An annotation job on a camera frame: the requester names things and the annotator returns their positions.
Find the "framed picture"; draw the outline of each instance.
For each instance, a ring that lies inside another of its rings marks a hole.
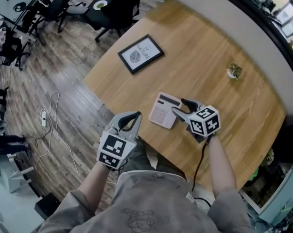
[[[118,53],[131,74],[164,55],[163,50],[147,34]]]

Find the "small potted plant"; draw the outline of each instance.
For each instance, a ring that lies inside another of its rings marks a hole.
[[[239,65],[237,65],[236,63],[230,63],[229,68],[226,69],[226,71],[227,71],[227,75],[231,79],[238,80],[239,77],[241,76],[242,68]]]

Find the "wooden table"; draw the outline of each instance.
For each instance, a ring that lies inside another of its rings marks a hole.
[[[165,56],[131,75],[117,53],[149,34]],[[226,74],[229,63],[241,79]],[[220,112],[218,134],[237,178],[246,183],[270,149],[284,121],[285,109],[259,68],[218,28],[191,9],[167,0],[128,30],[88,73],[85,82],[115,114],[139,110],[139,135],[193,178],[201,157],[198,144],[177,121],[171,130],[148,120],[159,92],[196,99]],[[208,154],[197,182],[211,190]]]

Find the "wooden floor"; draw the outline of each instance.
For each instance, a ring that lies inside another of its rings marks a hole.
[[[92,0],[73,0],[72,3],[81,1],[89,4]],[[162,1],[141,0],[139,17]],[[29,47],[32,55],[24,57],[23,71],[16,67],[0,67],[0,88],[10,86],[5,114],[5,121],[9,124],[7,133],[42,137],[48,128],[42,128],[39,113],[43,108],[49,109],[49,98],[58,91],[59,135],[71,146],[83,177],[95,164],[99,137],[112,118],[102,102],[83,84],[83,78],[118,39],[117,34],[106,34],[101,43],[96,44],[94,38],[98,33],[89,25],[66,21],[64,30],[58,34],[54,22],[46,23],[40,30],[46,45],[36,42]],[[55,102],[56,95],[52,99],[53,109]],[[54,123],[54,111],[51,115]],[[27,160],[24,155],[18,155],[18,158],[34,166],[38,157],[47,152],[48,140],[46,137],[38,141],[36,148],[33,139],[29,139],[31,158]],[[59,141],[56,131],[52,134],[49,155],[39,160],[36,170],[28,177],[39,194],[52,192],[59,199],[82,182],[69,149]],[[108,180],[115,182],[116,174],[111,173]],[[115,185],[106,184],[99,211],[110,204],[114,188]]]

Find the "gray t-shirt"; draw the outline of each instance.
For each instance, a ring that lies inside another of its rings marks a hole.
[[[84,195],[72,191],[39,233],[252,233],[246,208],[233,189],[221,193],[208,214],[186,198],[182,177],[131,171],[119,177],[111,205],[93,216]]]

